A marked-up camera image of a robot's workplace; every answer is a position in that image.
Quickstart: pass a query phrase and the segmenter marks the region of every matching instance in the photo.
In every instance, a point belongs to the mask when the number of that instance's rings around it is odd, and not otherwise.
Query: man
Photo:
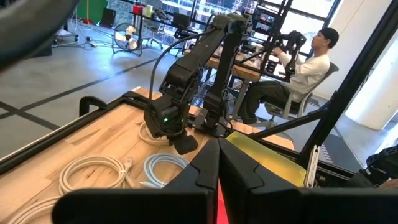
[[[293,101],[300,103],[305,95],[323,80],[329,70],[330,61],[327,55],[328,50],[333,48],[339,35],[333,28],[324,28],[312,39],[311,46],[314,49],[314,57],[304,63],[297,60],[295,75],[290,78],[290,83],[278,81],[264,81],[254,83],[244,96],[238,115],[243,123],[252,124],[257,121],[255,115],[260,102],[267,99],[275,99],[287,102],[290,91],[294,90]],[[275,48],[274,55],[279,58],[283,66],[290,61],[288,55],[280,48]]]

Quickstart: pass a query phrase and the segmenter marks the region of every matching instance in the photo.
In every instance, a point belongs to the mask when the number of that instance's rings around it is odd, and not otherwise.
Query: white shirt
[[[285,52],[280,53],[278,58],[284,67],[290,61],[290,57]],[[290,78],[290,83],[283,82],[283,85],[293,93],[295,102],[301,102],[305,95],[323,80],[329,67],[330,61],[327,54],[312,57],[304,63],[297,59],[295,75]]]

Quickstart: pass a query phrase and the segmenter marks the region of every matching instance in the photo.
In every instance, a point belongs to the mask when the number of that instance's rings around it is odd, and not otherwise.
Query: floor
[[[21,61],[0,74],[0,157],[77,119],[78,101],[83,96],[92,95],[109,101],[136,86],[149,88],[154,61],[161,53],[159,47],[143,50],[140,57],[129,53],[113,54],[109,44],[100,42],[110,42],[111,39],[97,31],[110,30],[100,27],[95,30],[83,29],[77,32],[84,32],[97,40],[97,48],[57,47],[50,57]],[[174,61],[174,56],[168,54],[159,63],[155,74],[155,90]],[[325,102],[313,97],[306,112],[317,109]],[[263,106],[257,115],[264,119],[271,118]],[[279,118],[275,121],[285,122]],[[301,151],[317,123],[314,121],[287,131],[297,151]],[[342,138],[348,146],[345,150],[354,154],[361,166],[365,166],[366,158],[381,145],[387,144],[385,139],[395,141],[396,132],[389,132],[396,129],[394,126],[391,123],[383,131],[373,131],[342,116],[330,134]],[[320,159],[338,164],[338,159],[330,153],[332,150],[324,150]]]

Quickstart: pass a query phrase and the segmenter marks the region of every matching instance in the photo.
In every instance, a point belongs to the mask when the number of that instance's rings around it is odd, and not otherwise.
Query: wooden tabletop
[[[137,87],[134,91],[148,96],[148,90]],[[199,108],[191,107],[190,113],[198,114]],[[144,112],[129,105],[119,105],[109,113],[62,139],[40,154],[25,161],[19,167],[0,177],[0,223],[7,223],[17,212],[33,203],[49,197],[59,196],[58,178],[61,170],[71,161],[89,155],[103,155],[119,159],[122,163],[127,157],[133,157],[134,166],[129,173],[135,183],[147,180],[142,170],[145,159],[151,154],[177,154],[172,146],[152,146],[138,136],[137,121],[143,120]],[[242,123],[233,121],[233,126],[245,133],[258,131]],[[209,140],[193,129],[187,128],[199,143],[201,149]],[[293,143],[278,136],[269,136],[266,140],[293,148]],[[199,150],[184,155],[191,161]],[[173,164],[160,163],[155,167],[156,176],[169,182],[181,169]],[[100,187],[117,179],[118,174],[104,166],[91,166],[73,174],[69,180],[74,188]],[[50,215],[43,215],[33,223],[51,223]]]

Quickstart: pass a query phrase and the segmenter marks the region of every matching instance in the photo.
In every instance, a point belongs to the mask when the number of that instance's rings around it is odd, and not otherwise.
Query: metal pole
[[[272,28],[271,34],[270,34],[270,36],[268,36],[267,43],[270,42],[270,39],[271,39],[271,38],[272,38],[272,40],[271,40],[270,44],[268,45],[267,53],[265,54],[264,58],[262,59],[261,66],[260,66],[260,70],[261,70],[261,71],[264,71],[264,69],[265,69],[265,67],[266,67],[268,58],[269,58],[269,56],[271,55],[272,50],[273,50],[273,48],[274,48],[274,46],[275,46],[275,42],[276,42],[276,38],[275,38],[276,36],[275,36],[275,35],[276,35],[277,32],[279,32],[280,29],[282,28],[282,25],[283,25],[284,22],[285,22],[285,18],[286,18],[286,16],[287,16],[287,13],[288,13],[288,11],[290,10],[290,7],[292,6],[292,2],[293,2],[293,0],[288,0],[288,1],[287,1],[286,6],[284,7],[284,12],[282,13],[282,16],[280,17],[280,21],[278,21],[278,24],[277,24],[278,26]],[[280,14],[281,10],[282,10],[282,5],[280,5],[279,14]]]
[[[255,140],[260,140],[262,138],[271,136],[273,134],[281,133],[282,131],[286,131],[286,130],[301,126],[303,124],[307,124],[309,122],[316,121],[318,119],[324,118],[325,115],[327,114],[327,110],[328,110],[328,108],[323,108],[322,110],[318,110],[309,115],[302,116],[301,118],[297,118],[292,121],[288,121],[286,123],[277,125],[275,127],[260,131],[258,133],[252,133],[249,135],[249,137],[252,139],[255,139]]]
[[[315,174],[317,173],[319,152],[320,152],[320,147],[314,146],[311,151],[310,160],[308,162],[307,174],[305,175],[304,179],[304,187],[308,188],[314,187],[313,183],[315,182]]]
[[[398,0],[392,0],[351,70],[332,98],[326,116],[319,121],[304,145],[297,161],[302,167],[306,168],[308,166],[311,150],[314,146],[320,146],[325,141],[397,29]]]

